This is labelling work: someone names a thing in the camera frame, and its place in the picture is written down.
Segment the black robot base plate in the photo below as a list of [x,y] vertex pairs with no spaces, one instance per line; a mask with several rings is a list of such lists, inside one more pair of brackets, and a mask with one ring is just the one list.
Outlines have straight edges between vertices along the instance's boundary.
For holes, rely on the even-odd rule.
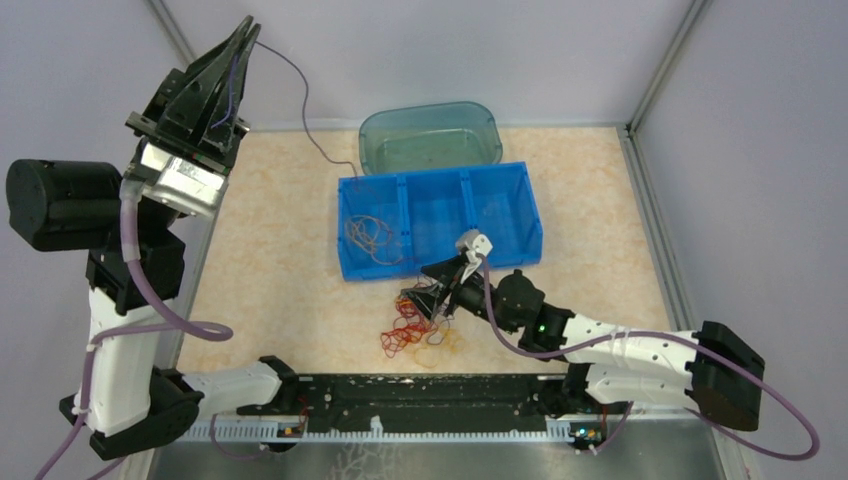
[[391,434],[482,434],[542,431],[566,415],[620,414],[603,407],[563,374],[301,375],[242,416],[293,415],[309,433],[359,433],[378,418]]

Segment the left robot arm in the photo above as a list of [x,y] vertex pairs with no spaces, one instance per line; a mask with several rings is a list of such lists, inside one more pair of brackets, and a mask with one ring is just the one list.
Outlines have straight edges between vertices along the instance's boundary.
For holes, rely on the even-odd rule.
[[244,18],[185,69],[171,71],[127,126],[138,138],[124,171],[104,162],[18,159],[7,173],[10,225],[42,252],[87,252],[89,340],[78,391],[60,403],[74,432],[89,429],[104,460],[168,445],[224,412],[297,407],[294,371],[273,355],[234,370],[186,374],[156,366],[160,336],[223,342],[231,328],[176,312],[184,217],[222,205],[248,124],[238,115],[261,27]]

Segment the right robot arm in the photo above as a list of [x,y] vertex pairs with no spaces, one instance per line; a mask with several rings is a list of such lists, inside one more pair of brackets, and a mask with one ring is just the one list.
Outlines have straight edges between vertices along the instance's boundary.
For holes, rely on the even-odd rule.
[[568,363],[563,398],[576,412],[596,404],[651,403],[690,409],[733,430],[758,429],[765,362],[728,326],[706,321],[698,330],[656,332],[594,320],[546,302],[516,269],[492,283],[483,270],[465,272],[457,256],[427,265],[424,287],[401,291],[419,313],[465,310],[499,332],[521,335],[522,356]]

